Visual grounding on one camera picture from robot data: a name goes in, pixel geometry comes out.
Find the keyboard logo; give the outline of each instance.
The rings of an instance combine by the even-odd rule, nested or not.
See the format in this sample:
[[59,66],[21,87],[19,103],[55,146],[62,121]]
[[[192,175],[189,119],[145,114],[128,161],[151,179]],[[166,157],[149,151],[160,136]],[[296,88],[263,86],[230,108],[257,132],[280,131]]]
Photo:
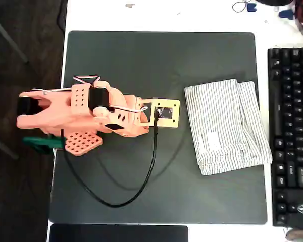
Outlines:
[[299,206],[297,207],[297,210],[298,210],[298,212],[300,212],[300,213],[303,214],[303,204],[299,205]]

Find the black cable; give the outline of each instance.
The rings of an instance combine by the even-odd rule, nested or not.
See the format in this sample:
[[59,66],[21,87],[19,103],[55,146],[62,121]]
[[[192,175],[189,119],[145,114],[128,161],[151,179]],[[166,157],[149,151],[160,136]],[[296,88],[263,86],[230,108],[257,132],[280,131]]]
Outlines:
[[142,193],[142,191],[145,189],[148,181],[149,181],[149,178],[150,178],[150,175],[152,174],[152,171],[153,171],[153,168],[154,168],[154,164],[155,164],[155,158],[156,158],[156,150],[157,150],[157,132],[158,132],[158,127],[157,127],[157,121],[158,121],[158,118],[159,118],[159,114],[158,112],[155,112],[155,120],[154,120],[154,146],[153,146],[153,156],[151,158],[151,164],[150,164],[150,167],[149,167],[149,171],[148,171],[148,174],[145,178],[145,181],[143,182],[141,188],[138,190],[138,192],[129,200],[127,200],[126,202],[124,203],[120,203],[120,204],[111,204],[111,203],[108,203],[106,202],[105,200],[103,200],[102,198],[100,198],[97,194],[95,194],[91,188],[89,188],[85,182],[81,179],[81,177],[77,174],[76,170],[74,169],[71,161],[69,160],[69,157],[68,157],[68,153],[65,149],[65,137],[64,137],[64,130],[61,130],[61,139],[62,139],[62,149],[63,149],[63,154],[64,154],[64,159],[66,161],[66,163],[68,164],[70,170],[71,170],[71,173],[74,175],[75,179],[79,182],[79,184],[94,198],[96,199],[98,202],[102,203],[103,205],[107,206],[107,207],[110,207],[110,208],[121,208],[121,207],[124,207],[130,203],[132,203],[133,201],[135,201],[139,195]]
[[[238,2],[235,2],[233,5],[232,5],[232,10],[235,11],[236,13],[241,13],[242,11],[244,11],[247,7],[247,4],[249,4],[251,2],[251,0],[242,0],[242,1],[238,1]],[[244,4],[244,7],[242,10],[236,10],[235,9],[235,6],[236,4]]]

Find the black keyboard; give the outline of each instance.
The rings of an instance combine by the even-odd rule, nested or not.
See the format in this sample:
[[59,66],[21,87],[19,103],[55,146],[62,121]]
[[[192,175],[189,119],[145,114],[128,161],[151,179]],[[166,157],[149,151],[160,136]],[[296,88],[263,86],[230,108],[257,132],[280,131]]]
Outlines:
[[303,229],[303,48],[269,49],[273,224]]

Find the orange 3d-printed part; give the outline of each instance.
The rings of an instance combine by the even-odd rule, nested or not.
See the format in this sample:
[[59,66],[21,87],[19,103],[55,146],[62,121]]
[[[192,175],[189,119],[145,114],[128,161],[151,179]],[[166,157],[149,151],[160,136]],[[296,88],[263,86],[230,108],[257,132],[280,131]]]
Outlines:
[[[93,85],[84,78],[96,78]],[[136,137],[149,132],[154,112],[160,115],[159,127],[178,127],[179,100],[147,99],[123,95],[99,76],[74,77],[81,84],[64,89],[33,89],[19,95],[17,126],[39,128],[46,134],[61,135],[64,129],[65,149],[80,156],[102,144],[96,133],[115,132]],[[150,117],[143,112],[151,103]]]

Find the folded cloth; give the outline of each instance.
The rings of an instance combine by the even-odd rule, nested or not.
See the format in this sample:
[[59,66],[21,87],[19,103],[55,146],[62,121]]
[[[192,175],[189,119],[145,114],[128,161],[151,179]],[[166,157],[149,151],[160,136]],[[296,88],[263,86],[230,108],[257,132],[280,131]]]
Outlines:
[[184,91],[202,175],[272,163],[252,81],[231,79]]

